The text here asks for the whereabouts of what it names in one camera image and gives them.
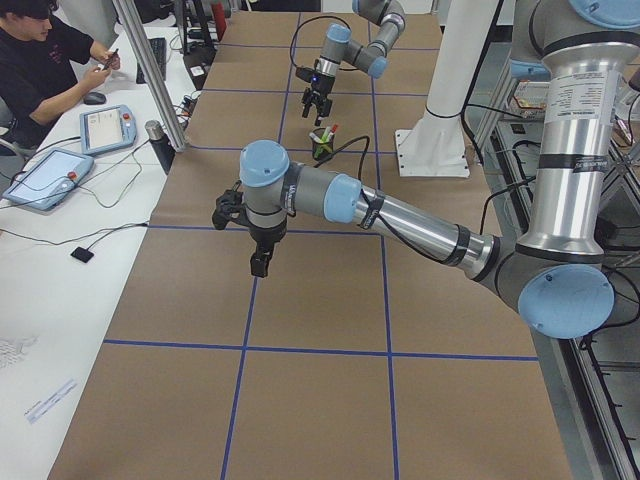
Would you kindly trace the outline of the teach pendant tablet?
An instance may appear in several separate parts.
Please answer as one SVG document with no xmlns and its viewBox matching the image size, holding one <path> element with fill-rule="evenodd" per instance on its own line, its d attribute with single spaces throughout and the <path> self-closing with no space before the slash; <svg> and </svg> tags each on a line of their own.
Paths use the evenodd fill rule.
<svg viewBox="0 0 640 480">
<path fill-rule="evenodd" d="M 49 211 L 92 170 L 94 158 L 56 148 L 17 179 L 2 198 L 20 207 Z"/>
<path fill-rule="evenodd" d="M 79 115 L 83 154 L 101 155 L 132 146 L 137 138 L 136 120 L 126 105 L 108 106 Z"/>
</svg>

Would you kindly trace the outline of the small black square puck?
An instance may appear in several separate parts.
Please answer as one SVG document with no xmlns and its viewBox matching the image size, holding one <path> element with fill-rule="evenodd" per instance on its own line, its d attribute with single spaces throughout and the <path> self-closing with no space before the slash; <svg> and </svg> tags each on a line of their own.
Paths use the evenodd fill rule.
<svg viewBox="0 0 640 480">
<path fill-rule="evenodd" d="M 94 253 L 89 248 L 76 247 L 71 252 L 71 257 L 86 264 L 94 257 Z"/>
</svg>

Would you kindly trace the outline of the green highlighter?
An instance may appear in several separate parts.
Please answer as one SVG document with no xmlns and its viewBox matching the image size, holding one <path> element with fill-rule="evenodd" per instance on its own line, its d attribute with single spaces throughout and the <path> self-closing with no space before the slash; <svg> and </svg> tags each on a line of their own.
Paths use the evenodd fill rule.
<svg viewBox="0 0 640 480">
<path fill-rule="evenodd" d="M 331 132 L 330 127 L 317 128 L 315 130 L 315 133 L 320 139 L 321 143 L 327 143 L 329 141 L 330 132 Z"/>
</svg>

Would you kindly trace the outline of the dark water bottle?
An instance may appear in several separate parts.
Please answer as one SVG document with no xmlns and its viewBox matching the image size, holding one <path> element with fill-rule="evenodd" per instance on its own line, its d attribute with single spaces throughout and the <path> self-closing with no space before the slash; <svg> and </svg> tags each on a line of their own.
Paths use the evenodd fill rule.
<svg viewBox="0 0 640 480">
<path fill-rule="evenodd" d="M 146 121 L 145 130 L 159 164 L 161 165 L 164 173 L 168 175 L 175 157 L 175 150 L 170 144 L 168 135 L 158 120 Z"/>
</svg>

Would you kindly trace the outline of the lower teach pendant tablet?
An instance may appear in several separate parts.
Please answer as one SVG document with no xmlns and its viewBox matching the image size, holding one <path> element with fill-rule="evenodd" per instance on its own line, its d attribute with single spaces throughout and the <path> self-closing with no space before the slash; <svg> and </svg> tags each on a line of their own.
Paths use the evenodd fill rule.
<svg viewBox="0 0 640 480">
<path fill-rule="evenodd" d="M 94 158 L 56 148 L 17 179 L 2 198 L 20 207 L 49 211 L 92 170 Z"/>
</svg>

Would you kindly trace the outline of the grey computer mouse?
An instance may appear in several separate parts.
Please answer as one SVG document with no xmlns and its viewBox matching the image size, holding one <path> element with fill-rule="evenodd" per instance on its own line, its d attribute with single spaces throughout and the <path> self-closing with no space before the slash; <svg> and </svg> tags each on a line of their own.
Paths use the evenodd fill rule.
<svg viewBox="0 0 640 480">
<path fill-rule="evenodd" d="M 106 96 L 97 91 L 91 91 L 83 97 L 83 103 L 89 106 L 103 105 L 106 101 Z"/>
</svg>

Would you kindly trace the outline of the black mesh pen cup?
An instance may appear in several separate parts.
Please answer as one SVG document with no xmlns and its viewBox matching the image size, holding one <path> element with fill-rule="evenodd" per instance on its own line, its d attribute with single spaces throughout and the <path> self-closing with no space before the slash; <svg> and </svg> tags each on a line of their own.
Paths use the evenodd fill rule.
<svg viewBox="0 0 640 480">
<path fill-rule="evenodd" d="M 310 133 L 310 138 L 311 138 L 311 141 L 312 141 L 312 157 L 316 162 L 320 162 L 320 161 L 324 161 L 326 159 L 329 159 L 331 157 L 331 155 L 333 154 L 333 151 L 334 151 L 334 148 L 333 148 L 334 136 L 327 143 L 321 143 L 320 139 L 318 138 L 318 136 L 315 133 L 316 129 L 317 128 L 315 128 Z"/>
</svg>

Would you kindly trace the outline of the aluminium frame post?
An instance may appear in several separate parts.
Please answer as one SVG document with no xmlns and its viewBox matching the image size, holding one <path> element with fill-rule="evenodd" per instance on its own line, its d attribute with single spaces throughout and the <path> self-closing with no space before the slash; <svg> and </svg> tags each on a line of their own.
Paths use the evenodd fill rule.
<svg viewBox="0 0 640 480">
<path fill-rule="evenodd" d="M 130 0 L 113 0 L 112 3 L 127 33 L 136 60 L 144 72 L 147 85 L 166 127 L 170 143 L 176 152 L 183 152 L 187 147 L 184 130 L 177 119 L 135 3 Z"/>
</svg>

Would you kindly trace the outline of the person in black shirt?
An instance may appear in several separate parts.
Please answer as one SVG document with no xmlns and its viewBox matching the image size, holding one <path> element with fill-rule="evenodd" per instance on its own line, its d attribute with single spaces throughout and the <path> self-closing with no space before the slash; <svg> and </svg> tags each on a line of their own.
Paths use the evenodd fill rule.
<svg viewBox="0 0 640 480">
<path fill-rule="evenodd" d="M 1 98 L 6 139 L 35 148 L 65 112 L 120 68 L 119 55 L 54 15 L 56 1 L 1 3 Z"/>
</svg>

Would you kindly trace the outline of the upper teach pendant tablet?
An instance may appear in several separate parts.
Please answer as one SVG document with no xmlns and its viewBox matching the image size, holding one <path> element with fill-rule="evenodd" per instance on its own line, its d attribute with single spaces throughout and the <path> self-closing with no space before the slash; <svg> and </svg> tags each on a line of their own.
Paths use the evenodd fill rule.
<svg viewBox="0 0 640 480">
<path fill-rule="evenodd" d="M 108 106 L 79 115 L 83 154 L 101 155 L 132 146 L 137 138 L 136 120 L 126 105 Z"/>
</svg>

